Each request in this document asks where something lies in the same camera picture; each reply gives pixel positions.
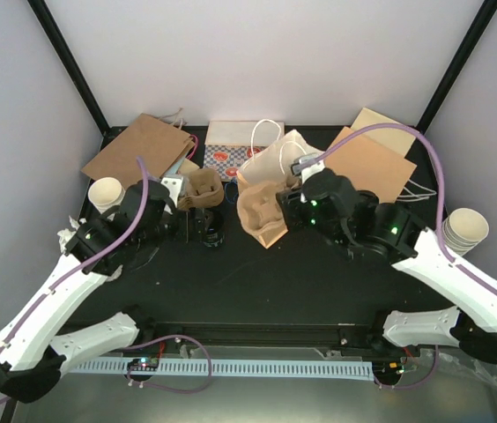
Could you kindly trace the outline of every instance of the paper cup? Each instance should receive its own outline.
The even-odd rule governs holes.
[[[446,245],[463,256],[489,234],[486,218],[472,209],[454,210],[442,224]]]
[[[125,189],[115,178],[101,178],[94,182],[88,190],[90,203],[103,213],[114,205],[121,204]]]

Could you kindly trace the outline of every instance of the gray floor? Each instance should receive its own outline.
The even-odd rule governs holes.
[[[431,382],[399,392],[369,382],[215,378],[209,389],[190,396],[130,388],[122,376],[67,375],[42,400],[18,407],[14,422],[497,423],[494,369],[474,372],[444,362]],[[417,378],[406,375],[402,382]],[[180,388],[200,383],[158,379]]]

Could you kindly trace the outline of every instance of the flat brown paper bag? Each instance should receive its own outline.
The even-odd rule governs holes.
[[[343,128],[330,146],[353,132]],[[380,203],[394,203],[417,167],[365,135],[338,148],[325,159],[325,166],[350,179],[355,189],[374,192]]]
[[[82,172],[96,181],[111,176],[127,189],[141,179],[137,156],[143,157],[152,176],[160,178],[191,146],[187,132],[141,115],[85,165]]]

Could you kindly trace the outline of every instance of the black table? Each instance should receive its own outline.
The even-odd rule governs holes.
[[[286,132],[291,129],[325,149],[341,127],[286,127]],[[199,137],[194,161],[201,165],[207,127],[185,130]],[[419,141],[407,159],[417,164],[412,179],[434,189],[433,170]],[[235,187],[229,189],[231,197]],[[409,205],[434,227],[435,197]],[[242,231],[234,205],[224,201],[220,209],[226,219],[223,248],[166,242],[148,265],[94,292],[69,323],[95,323],[138,304],[164,328],[161,332],[179,330],[205,342],[322,345],[336,342],[341,325],[370,325],[378,310],[450,306],[428,286],[389,265],[363,258],[349,261],[340,247],[312,230],[288,233],[264,249]],[[85,204],[83,214],[91,213]]]

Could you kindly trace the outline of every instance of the black tabletop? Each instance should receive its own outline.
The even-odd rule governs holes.
[[[309,144],[325,149],[341,127],[297,129]],[[205,139],[206,128],[186,128]],[[200,145],[194,161],[201,165]],[[435,188],[433,170],[419,141],[407,159],[417,164],[415,182]],[[229,186],[231,194],[235,187]],[[409,204],[434,227],[436,200]],[[288,233],[270,249],[243,232],[236,207],[224,202],[225,245],[208,249],[197,243],[166,242],[145,267],[94,292],[72,321],[97,322],[138,304],[159,322],[259,324],[370,324],[381,309],[428,311],[450,303],[417,279],[349,260],[312,230]]]

